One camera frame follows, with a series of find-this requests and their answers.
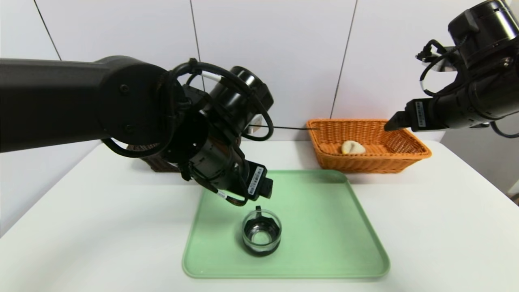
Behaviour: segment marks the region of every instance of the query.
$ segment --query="green tray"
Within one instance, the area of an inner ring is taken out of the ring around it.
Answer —
[[[194,278],[367,278],[389,270],[389,258],[344,174],[334,170],[268,172],[271,199],[236,207],[205,191],[184,251]],[[256,205],[281,220],[279,248],[254,257],[242,220]]]

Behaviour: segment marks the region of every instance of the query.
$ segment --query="wicker basket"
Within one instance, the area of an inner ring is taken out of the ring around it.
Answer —
[[[407,129],[384,131],[387,120],[309,120],[307,123],[319,165],[343,172],[392,174],[431,157],[431,151]],[[364,154],[342,154],[344,141],[366,148]]]

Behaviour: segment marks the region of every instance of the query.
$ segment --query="white label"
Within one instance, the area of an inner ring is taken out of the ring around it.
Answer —
[[[216,194],[217,194],[218,196],[224,198],[224,199],[227,198],[227,195],[226,195],[224,192],[220,191],[220,190],[218,190],[218,192],[217,192]]]
[[[421,101],[415,102],[416,107],[416,118],[418,119],[418,127],[425,128],[425,112],[424,112],[424,103]]]
[[[264,168],[261,166],[258,166],[256,168],[256,171],[254,172],[254,175],[252,176],[251,184],[249,185],[249,195],[253,195],[256,191],[256,188],[258,186],[258,183],[260,182],[261,175],[263,173]]]

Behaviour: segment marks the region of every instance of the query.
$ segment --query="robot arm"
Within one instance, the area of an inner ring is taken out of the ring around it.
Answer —
[[[244,198],[227,196],[234,205],[271,195],[266,167],[247,161],[237,145],[241,136],[262,141],[274,130],[267,113],[274,102],[270,91],[245,68],[227,71],[191,59],[166,71],[123,56],[94,63],[3,59],[1,64],[0,152],[101,139],[119,155],[159,154],[184,179]],[[209,94],[177,81],[203,72],[220,79]],[[257,114],[269,126],[264,137],[243,133]],[[154,147],[129,151],[112,138]]]
[[[416,57],[430,69],[456,70],[455,81],[438,92],[423,88],[431,98],[413,99],[385,125],[391,131],[410,127],[429,131],[479,127],[519,112],[519,24],[502,0],[480,3],[448,25],[456,44],[445,48],[431,40]],[[437,56],[431,46],[438,49]]]

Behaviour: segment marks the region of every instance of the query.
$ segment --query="black wire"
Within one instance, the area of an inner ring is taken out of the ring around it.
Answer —
[[[249,190],[247,189],[247,185],[245,184],[245,181],[241,177],[240,172],[239,172],[239,170],[237,168],[235,169],[235,174],[238,177],[238,181],[240,182],[240,186],[241,186],[241,191],[243,192],[243,196],[244,196],[245,199],[244,200],[238,200],[236,198],[228,196],[228,197],[225,198],[225,200],[228,201],[229,203],[235,205],[235,206],[241,207],[241,206],[245,206],[245,204],[249,200]]]
[[[431,50],[431,45],[432,45],[432,46],[435,46],[436,49],[438,49],[438,53],[440,53],[440,54],[445,54],[445,53],[447,53],[447,49],[446,49],[442,44],[440,44],[440,42],[438,42],[438,41],[435,40],[435,39],[430,40],[430,41],[425,45],[423,51],[430,51],[430,50]]]
[[[424,69],[424,71],[422,72],[422,74],[420,75],[420,81],[422,82],[424,79],[425,79],[425,76],[427,75],[427,73],[429,72],[429,70],[431,70],[434,65],[436,65],[438,62],[440,62],[441,60],[447,58],[448,56],[452,55],[455,51],[457,51],[465,42],[467,41],[467,36],[465,36],[460,42],[458,45],[456,45],[454,48],[452,48],[451,50],[449,50],[448,52],[440,55],[439,57],[437,57],[436,59],[434,59],[432,62],[429,63],[429,65]],[[437,92],[432,92],[430,90],[427,90],[427,89],[424,89],[424,92],[426,95],[428,96],[432,96],[432,97],[435,97],[435,96],[438,96],[438,93]]]
[[[490,126],[492,127],[492,130],[494,130],[494,132],[496,132],[496,134],[498,134],[502,137],[509,138],[509,139],[519,138],[519,133],[505,134],[505,133],[501,132],[501,130],[497,127],[496,122],[490,122]]]
[[[260,128],[267,128],[268,126],[263,125],[249,125],[249,127],[260,127]],[[275,129],[288,129],[288,130],[319,130],[319,128],[294,128],[294,127],[280,127],[280,126],[274,126]]]
[[[166,75],[166,82],[165,82],[165,99],[163,99],[163,102],[167,105],[165,106],[165,109],[169,109],[169,111],[166,112],[166,138],[164,141],[160,142],[156,147],[145,150],[145,151],[130,151],[127,149],[122,148],[121,146],[117,145],[111,138],[107,139],[101,139],[101,141],[113,152],[116,154],[119,154],[121,156],[130,157],[130,158],[145,158],[148,156],[156,155],[160,152],[162,152],[166,147],[169,145],[169,143],[173,140],[173,135],[175,133],[175,126],[174,126],[174,114],[175,114],[175,102],[174,102],[174,92],[175,88],[174,86],[177,86],[177,78],[187,74],[190,71],[190,65],[189,63],[183,63],[175,67],[173,70],[169,71]]]
[[[232,74],[231,72],[229,72],[223,68],[220,68],[213,64],[202,63],[202,62],[199,62],[196,65],[194,65],[194,68],[200,69],[202,71],[214,73],[214,74],[220,75],[223,78],[228,79],[234,85],[237,86],[239,91],[242,91],[241,93],[245,94],[246,96],[251,96],[253,94],[253,90],[247,85],[247,83],[245,83],[245,81],[241,80],[238,76]],[[270,118],[270,115],[267,113],[267,110],[265,109],[263,104],[254,96],[252,97],[251,100],[253,102],[253,105],[256,107],[256,109],[259,111],[259,113],[263,116],[263,119],[265,119],[265,122],[267,123],[267,126],[268,126],[268,133],[263,137],[256,137],[256,136],[251,136],[248,134],[242,134],[242,136],[249,140],[252,140],[252,141],[266,141],[270,137],[272,137],[272,135],[274,134],[274,123],[272,122],[272,119]]]
[[[191,76],[187,79],[186,84],[191,84],[191,81],[193,81],[193,79],[195,79],[196,76],[198,76],[198,74],[191,74]]]

